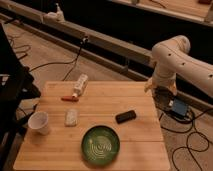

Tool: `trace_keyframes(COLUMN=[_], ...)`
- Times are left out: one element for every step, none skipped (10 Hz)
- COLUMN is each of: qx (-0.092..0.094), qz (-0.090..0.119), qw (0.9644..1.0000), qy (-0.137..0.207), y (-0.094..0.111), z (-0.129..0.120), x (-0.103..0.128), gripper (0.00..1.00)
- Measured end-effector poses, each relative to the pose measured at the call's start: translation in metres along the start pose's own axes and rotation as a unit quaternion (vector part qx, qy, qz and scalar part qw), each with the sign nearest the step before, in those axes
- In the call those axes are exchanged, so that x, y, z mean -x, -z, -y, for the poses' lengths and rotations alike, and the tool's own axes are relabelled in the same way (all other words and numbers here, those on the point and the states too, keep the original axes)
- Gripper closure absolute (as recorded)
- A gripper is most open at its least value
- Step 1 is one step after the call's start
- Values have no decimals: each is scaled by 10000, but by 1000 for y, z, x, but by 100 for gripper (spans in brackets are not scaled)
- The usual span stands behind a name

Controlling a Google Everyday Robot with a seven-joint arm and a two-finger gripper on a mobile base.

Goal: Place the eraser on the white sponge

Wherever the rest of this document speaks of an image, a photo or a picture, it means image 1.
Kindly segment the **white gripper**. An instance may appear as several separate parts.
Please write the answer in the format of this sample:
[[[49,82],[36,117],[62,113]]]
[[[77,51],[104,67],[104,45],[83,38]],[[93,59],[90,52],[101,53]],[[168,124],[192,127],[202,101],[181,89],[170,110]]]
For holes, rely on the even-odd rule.
[[[171,77],[163,77],[160,75],[153,75],[152,80],[148,80],[144,86],[144,92],[148,90],[152,90],[152,87],[165,87],[173,93],[174,96],[177,95],[177,87],[176,87],[176,76],[173,75]]]

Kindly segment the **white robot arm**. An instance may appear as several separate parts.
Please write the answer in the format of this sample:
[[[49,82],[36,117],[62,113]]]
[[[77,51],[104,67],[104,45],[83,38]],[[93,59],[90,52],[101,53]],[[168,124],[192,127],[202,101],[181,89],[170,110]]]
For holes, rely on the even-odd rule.
[[[144,91],[165,87],[176,95],[176,75],[180,75],[213,98],[213,65],[190,57],[190,48],[189,39],[183,35],[155,44],[151,54],[156,66]]]

